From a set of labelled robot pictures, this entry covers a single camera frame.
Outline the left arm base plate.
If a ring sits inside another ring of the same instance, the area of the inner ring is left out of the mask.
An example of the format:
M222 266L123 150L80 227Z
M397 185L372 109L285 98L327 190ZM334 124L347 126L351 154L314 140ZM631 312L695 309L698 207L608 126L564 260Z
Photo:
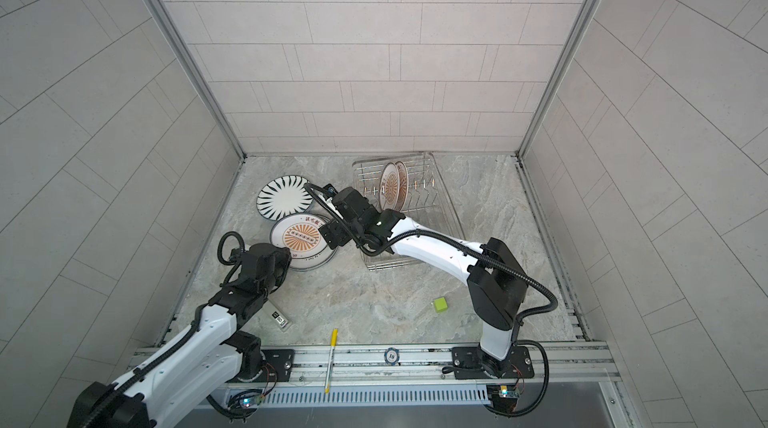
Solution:
M235 380L242 383L288 382L294 364L292 349L252 351L243 356L241 369Z

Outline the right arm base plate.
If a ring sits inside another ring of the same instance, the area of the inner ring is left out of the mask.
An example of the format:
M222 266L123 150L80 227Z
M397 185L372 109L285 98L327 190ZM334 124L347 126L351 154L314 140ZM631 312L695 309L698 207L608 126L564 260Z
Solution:
M531 379L535 376L532 357L524 346L512 346L503 360L477 347L454 347L450 369L456 379Z

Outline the orange sunburst plate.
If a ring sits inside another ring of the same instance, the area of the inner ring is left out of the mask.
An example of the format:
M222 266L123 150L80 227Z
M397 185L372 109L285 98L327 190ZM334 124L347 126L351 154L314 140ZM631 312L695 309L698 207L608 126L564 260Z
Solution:
M320 228L328 221L325 216L310 213L286 216L272 228L270 242L290 250L292 270L304 272L317 269L335 255L335 250L320 233Z
M379 204L382 210L395 209L400 194L400 172L395 163L388 163L380 176Z

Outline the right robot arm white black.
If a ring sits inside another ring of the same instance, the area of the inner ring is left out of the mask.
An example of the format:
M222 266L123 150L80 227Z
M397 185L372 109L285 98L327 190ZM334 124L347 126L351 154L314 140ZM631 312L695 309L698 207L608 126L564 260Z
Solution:
M519 331L517 320L527 284L522 268L501 240L474 243L418 224L402 212L378 210L353 187L338 191L308 183L311 196L333 220L321 230L332 247L352 241L368 257L382 253L414 258L466 285L475 314L483 322L477 368L501 378L513 372L509 360Z

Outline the black striped white plate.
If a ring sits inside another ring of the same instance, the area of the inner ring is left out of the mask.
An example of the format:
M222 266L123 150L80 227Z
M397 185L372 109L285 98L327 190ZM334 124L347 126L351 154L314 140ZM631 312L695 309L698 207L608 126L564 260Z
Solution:
M259 214L272 221L306 212L314 199L304 185L308 180L300 175L284 175L265 184L256 198Z

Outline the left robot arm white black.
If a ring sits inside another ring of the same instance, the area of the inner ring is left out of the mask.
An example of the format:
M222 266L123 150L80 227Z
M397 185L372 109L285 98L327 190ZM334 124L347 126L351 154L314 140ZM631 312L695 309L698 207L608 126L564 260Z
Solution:
M269 243L234 253L231 272L190 325L115 381L87 387L68 426L173 427L228 381L276 382L260 338L243 327L282 285L291 260L288 248Z

